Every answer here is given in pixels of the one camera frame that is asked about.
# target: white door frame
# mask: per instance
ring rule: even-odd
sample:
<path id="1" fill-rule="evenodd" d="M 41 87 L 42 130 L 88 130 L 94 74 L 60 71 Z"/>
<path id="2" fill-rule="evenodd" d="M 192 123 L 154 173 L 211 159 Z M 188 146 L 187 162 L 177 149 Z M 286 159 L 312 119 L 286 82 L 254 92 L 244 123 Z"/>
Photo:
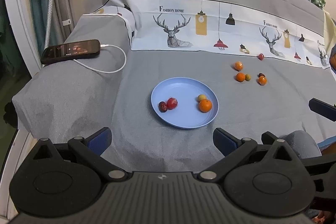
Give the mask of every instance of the white door frame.
<path id="1" fill-rule="evenodd" d="M 34 138 L 27 130 L 18 130 L 4 162 L 2 177 L 0 177 L 0 216 L 9 220 L 16 215 L 9 196 L 9 184 L 34 144 Z"/>
<path id="2" fill-rule="evenodd" d="M 30 0 L 5 0 L 5 2 L 16 43 L 33 77 L 42 66 L 37 49 Z"/>

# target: white bracket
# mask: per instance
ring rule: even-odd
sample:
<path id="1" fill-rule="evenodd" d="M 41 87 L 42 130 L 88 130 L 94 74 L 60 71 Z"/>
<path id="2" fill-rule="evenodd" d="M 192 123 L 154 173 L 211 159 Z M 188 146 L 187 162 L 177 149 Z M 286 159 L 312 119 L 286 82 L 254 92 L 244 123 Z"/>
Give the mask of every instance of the white bracket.
<path id="1" fill-rule="evenodd" d="M 67 26 L 71 24 L 71 19 L 67 19 L 65 21 L 62 21 L 63 26 Z"/>

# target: deer illustration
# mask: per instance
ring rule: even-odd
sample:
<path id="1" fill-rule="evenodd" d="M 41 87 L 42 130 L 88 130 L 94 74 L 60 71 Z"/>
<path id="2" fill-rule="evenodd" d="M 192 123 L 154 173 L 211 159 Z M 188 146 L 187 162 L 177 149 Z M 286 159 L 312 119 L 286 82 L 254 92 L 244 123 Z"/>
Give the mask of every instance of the deer illustration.
<path id="1" fill-rule="evenodd" d="M 168 26 L 165 25 L 165 21 L 164 20 L 163 20 L 162 23 L 160 22 L 160 16 L 161 15 L 159 15 L 157 17 L 157 19 L 155 19 L 154 16 L 153 16 L 153 18 L 154 18 L 155 23 L 157 25 L 159 25 L 160 27 L 162 27 L 163 30 L 164 30 L 164 32 L 166 32 L 168 34 L 168 40 L 167 40 L 168 47 L 170 47 L 170 48 L 191 47 L 193 44 L 191 44 L 190 42 L 179 40 L 175 36 L 175 34 L 180 31 L 179 30 L 180 28 L 186 26 L 190 22 L 191 18 L 189 18 L 189 20 L 187 22 L 187 19 L 181 14 L 181 16 L 184 18 L 183 23 L 181 24 L 180 21 L 178 20 L 177 21 L 178 24 L 175 26 L 175 28 L 173 30 L 169 30 Z"/>
<path id="2" fill-rule="evenodd" d="M 317 44 L 318 44 L 318 49 L 319 49 L 319 52 L 320 52 L 321 64 L 322 64 L 322 66 L 326 67 L 327 66 L 327 54 L 325 52 L 324 45 L 319 43 L 319 41 L 317 41 Z"/>
<path id="3" fill-rule="evenodd" d="M 264 33 L 264 29 L 265 29 L 265 28 L 266 28 L 266 27 L 263 27 L 262 30 L 259 28 L 259 30 L 260 30 L 261 35 L 266 39 L 266 43 L 267 43 L 268 46 L 269 46 L 269 51 L 270 51 L 271 53 L 273 53 L 274 55 L 278 56 L 278 57 L 283 57 L 283 58 L 284 58 L 285 55 L 284 55 L 282 52 L 278 52 L 278 51 L 276 51 L 276 50 L 273 48 L 274 45 L 275 45 L 275 43 L 276 43 L 276 41 L 279 40 L 279 39 L 281 38 L 281 34 L 279 34 L 279 31 L 277 30 L 277 32 L 278 32 L 278 36 L 274 35 L 274 38 L 272 39 L 272 42 L 270 42 L 270 41 L 269 41 L 269 38 L 268 38 L 268 36 L 267 36 L 267 32 Z"/>

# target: red fruit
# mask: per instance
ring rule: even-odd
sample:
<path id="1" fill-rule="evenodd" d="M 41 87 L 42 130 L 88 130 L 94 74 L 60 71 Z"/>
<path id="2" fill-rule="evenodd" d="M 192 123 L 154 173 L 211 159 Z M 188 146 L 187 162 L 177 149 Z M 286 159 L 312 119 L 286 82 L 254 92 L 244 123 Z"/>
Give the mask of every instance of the red fruit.
<path id="1" fill-rule="evenodd" d="M 159 110 L 160 110 L 161 112 L 166 112 L 166 111 L 167 111 L 167 105 L 166 105 L 165 102 L 160 102 L 160 103 L 159 103 Z"/>
<path id="2" fill-rule="evenodd" d="M 167 101 L 167 107 L 168 109 L 174 109 L 177 107 L 177 100 L 175 98 L 169 98 Z"/>

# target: phone screen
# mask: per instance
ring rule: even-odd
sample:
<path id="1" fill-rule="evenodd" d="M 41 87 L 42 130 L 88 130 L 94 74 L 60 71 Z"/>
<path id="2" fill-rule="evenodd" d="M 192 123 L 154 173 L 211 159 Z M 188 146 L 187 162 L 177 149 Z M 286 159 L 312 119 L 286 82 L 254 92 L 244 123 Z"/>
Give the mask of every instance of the phone screen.
<path id="1" fill-rule="evenodd" d="M 96 53 L 99 51 L 98 43 L 98 40 L 87 40 L 49 47 L 46 49 L 44 58 Z"/>

